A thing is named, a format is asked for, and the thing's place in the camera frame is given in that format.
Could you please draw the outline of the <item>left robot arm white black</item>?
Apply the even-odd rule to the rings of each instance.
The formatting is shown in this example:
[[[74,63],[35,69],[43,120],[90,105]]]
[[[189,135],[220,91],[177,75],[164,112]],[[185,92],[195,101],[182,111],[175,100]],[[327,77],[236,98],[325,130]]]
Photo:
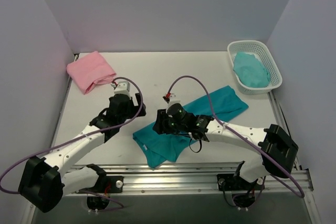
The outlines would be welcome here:
[[[62,197],[76,191],[103,193],[112,185],[103,168],[89,164],[74,172],[70,168],[96,147],[119,133],[120,128],[138,116],[145,116],[140,92],[137,105],[127,94],[115,94],[109,107],[103,109],[72,143],[60,146],[41,158],[34,155],[25,164],[19,193],[43,213],[51,211]]]

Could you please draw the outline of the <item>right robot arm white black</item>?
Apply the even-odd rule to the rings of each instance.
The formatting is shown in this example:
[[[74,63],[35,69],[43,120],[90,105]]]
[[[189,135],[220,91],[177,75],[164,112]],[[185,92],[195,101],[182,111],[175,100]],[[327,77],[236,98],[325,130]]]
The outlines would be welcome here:
[[[289,178],[298,152],[298,145],[279,125],[264,129],[226,123],[189,113],[179,103],[157,111],[153,130],[159,135],[185,133],[196,141],[220,142],[257,153],[233,175],[235,186],[241,189],[268,175]]]

